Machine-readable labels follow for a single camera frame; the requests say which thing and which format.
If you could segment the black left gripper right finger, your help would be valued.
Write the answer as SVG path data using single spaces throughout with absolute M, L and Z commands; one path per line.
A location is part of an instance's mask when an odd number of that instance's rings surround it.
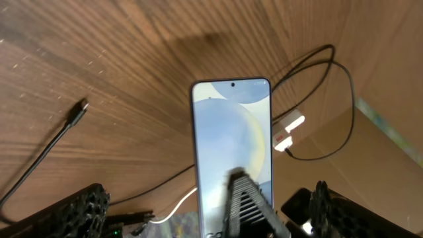
M 331 190 L 325 181 L 319 181 L 311 193 L 309 216 L 312 232 L 317 237 L 418 237 Z

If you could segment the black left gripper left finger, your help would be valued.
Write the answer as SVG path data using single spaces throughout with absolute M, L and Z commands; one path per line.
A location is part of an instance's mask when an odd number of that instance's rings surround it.
M 1 230 L 1 238 L 98 238 L 110 195 L 94 183 Z

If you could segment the blue Galaxy smartphone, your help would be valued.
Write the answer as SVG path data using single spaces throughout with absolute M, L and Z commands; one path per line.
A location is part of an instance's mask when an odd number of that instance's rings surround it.
M 227 183 L 241 167 L 273 202 L 270 83 L 199 81 L 190 90 L 201 237 L 221 237 Z

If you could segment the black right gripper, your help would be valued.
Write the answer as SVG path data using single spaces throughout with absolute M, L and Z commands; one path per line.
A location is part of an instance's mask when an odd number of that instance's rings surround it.
M 281 207 L 281 222 L 259 186 L 243 168 L 230 172 L 223 218 L 224 238 L 313 238 L 309 214 L 311 191 L 300 188 Z

